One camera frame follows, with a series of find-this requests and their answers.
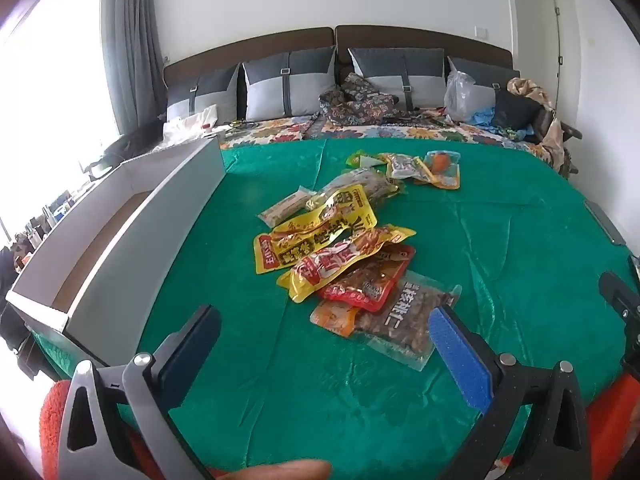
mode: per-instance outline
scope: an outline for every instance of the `pillow strap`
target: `pillow strap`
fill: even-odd
[[[402,91],[404,92],[404,100],[406,101],[406,110],[408,112],[414,111],[414,100],[411,98],[411,82],[409,81],[409,74],[406,70],[406,58],[402,54]]]
[[[282,76],[282,101],[284,104],[284,114],[287,117],[291,117],[291,88],[289,81],[289,74],[291,72],[289,68],[289,56],[290,52],[287,52],[287,65],[280,70]]]
[[[189,90],[189,115],[192,116],[196,113],[196,94],[198,93],[198,83],[199,79],[196,81],[196,84],[191,87]]]

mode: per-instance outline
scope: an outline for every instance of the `gray curtain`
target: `gray curtain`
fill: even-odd
[[[166,111],[154,0],[101,0],[107,84],[121,135]]]

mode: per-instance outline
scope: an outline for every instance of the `snack package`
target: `snack package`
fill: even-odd
[[[380,153],[380,156],[386,161],[386,176],[389,178],[424,178],[415,157],[402,153]]]
[[[347,166],[352,168],[373,168],[386,164],[384,160],[380,160],[377,155],[367,155],[362,150],[358,150],[347,158]]]
[[[306,201],[313,195],[315,195],[315,192],[309,191],[306,187],[300,186],[296,192],[261,212],[258,215],[258,218],[273,229],[276,225],[281,224],[293,215],[293,213],[297,213],[301,209],[304,209]]]
[[[408,270],[379,312],[324,300],[310,320],[342,337],[363,335],[376,351],[422,371],[433,352],[429,314],[443,304],[453,307],[462,293],[459,285],[445,290],[442,284]]]
[[[336,191],[324,206],[296,216],[269,234],[254,238],[255,272],[262,274],[295,264],[326,247],[345,229],[360,233],[378,223],[360,184]]]
[[[370,202],[398,192],[398,186],[390,182],[383,174],[369,168],[359,168],[334,178],[306,202],[306,208],[313,211],[324,204],[338,189],[354,184],[362,185]]]
[[[321,288],[318,295],[377,312],[414,254],[415,249],[411,246],[387,244],[379,253],[355,264],[352,270]]]
[[[415,231],[393,225],[354,233],[331,247],[304,256],[293,269],[280,276],[277,283],[289,289],[289,297],[295,303],[301,303],[354,263],[376,254],[383,244],[398,244],[413,235]]]
[[[440,189],[460,188],[460,154],[437,150],[427,152],[424,160],[416,157],[416,162],[428,176],[429,184]]]

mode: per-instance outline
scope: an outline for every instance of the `headboard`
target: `headboard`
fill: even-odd
[[[353,72],[348,48],[443,48],[445,56],[463,57],[470,61],[513,68],[511,52],[498,46],[470,40],[443,32],[420,28],[387,27],[384,25],[338,25],[335,28],[338,46],[340,81]]]
[[[185,79],[206,74],[216,68],[251,61],[281,52],[306,50],[333,46],[334,31],[329,27],[302,28],[258,36],[248,40],[236,41],[212,48],[195,56],[177,61],[164,69],[164,82],[167,86]],[[238,72],[238,118],[244,119],[246,113],[246,84],[242,66]]]

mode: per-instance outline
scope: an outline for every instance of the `door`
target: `door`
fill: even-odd
[[[515,0],[518,20],[516,69],[549,94],[558,104],[560,45],[555,0]]]

